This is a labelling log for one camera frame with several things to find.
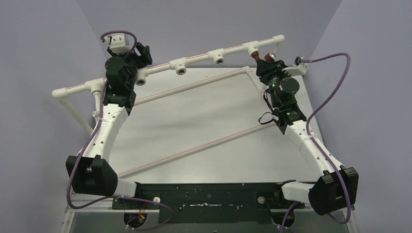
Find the white pipe frame with tees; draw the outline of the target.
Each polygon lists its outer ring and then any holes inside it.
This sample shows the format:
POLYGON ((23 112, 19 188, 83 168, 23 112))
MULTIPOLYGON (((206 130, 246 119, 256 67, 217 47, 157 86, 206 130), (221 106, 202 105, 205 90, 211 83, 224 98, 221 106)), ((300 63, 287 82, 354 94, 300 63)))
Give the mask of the white pipe frame with tees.
POLYGON ((254 67, 151 70, 106 159, 141 183, 275 182, 293 177, 295 151, 267 110, 254 67))

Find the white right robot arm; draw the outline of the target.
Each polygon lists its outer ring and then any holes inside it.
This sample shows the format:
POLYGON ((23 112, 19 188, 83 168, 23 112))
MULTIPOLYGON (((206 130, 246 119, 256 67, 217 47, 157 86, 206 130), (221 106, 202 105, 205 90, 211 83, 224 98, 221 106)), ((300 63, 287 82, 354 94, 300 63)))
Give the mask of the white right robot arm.
POLYGON ((289 67, 282 60, 262 59, 257 59, 256 64, 256 75, 267 86, 263 97, 271 110, 272 122, 294 143, 317 177, 313 184, 294 180, 280 183, 280 190, 273 194, 274 203, 279 207, 286 207, 292 201, 309 204, 319 215, 351 208, 356 202, 357 171, 345 167, 322 145, 295 97, 300 84, 294 76, 302 75, 307 65, 289 67))

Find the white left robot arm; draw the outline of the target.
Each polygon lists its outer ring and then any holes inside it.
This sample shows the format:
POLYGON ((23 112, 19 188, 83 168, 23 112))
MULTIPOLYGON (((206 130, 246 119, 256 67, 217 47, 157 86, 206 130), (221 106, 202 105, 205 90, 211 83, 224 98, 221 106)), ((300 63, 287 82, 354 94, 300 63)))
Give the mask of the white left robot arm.
POLYGON ((100 102, 99 119, 88 142, 77 156, 69 156, 66 168, 69 191, 104 197, 125 197, 131 208, 144 202, 140 185, 119 178, 109 164, 109 156, 122 124, 135 103, 137 71, 151 65, 149 46, 137 43, 137 51, 111 54, 105 63, 106 82, 100 102))

